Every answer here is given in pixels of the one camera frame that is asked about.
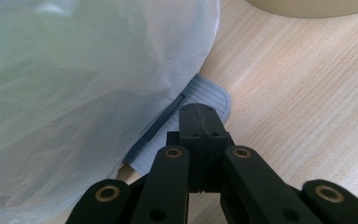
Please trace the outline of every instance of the wood grain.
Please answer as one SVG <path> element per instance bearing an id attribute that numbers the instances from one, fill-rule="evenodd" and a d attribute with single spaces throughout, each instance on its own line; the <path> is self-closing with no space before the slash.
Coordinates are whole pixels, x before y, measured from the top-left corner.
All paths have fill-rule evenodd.
<path id="1" fill-rule="evenodd" d="M 235 143 L 296 188 L 322 178 L 358 196 L 358 14 L 294 19 L 245 0 L 222 0 L 221 9 L 200 73 L 231 96 Z M 218 195 L 191 195 L 188 215 L 188 223 L 226 223 Z"/>

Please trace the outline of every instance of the table surface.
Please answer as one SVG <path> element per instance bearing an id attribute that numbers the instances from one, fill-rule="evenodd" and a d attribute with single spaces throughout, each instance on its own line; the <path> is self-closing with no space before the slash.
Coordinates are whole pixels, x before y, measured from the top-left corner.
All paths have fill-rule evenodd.
<path id="1" fill-rule="evenodd" d="M 295 19 L 222 0 L 220 22 L 200 73 L 231 96 L 234 142 L 293 187 L 322 178 L 358 196 L 358 14 Z M 226 223 L 219 196 L 192 194 L 188 220 Z"/>

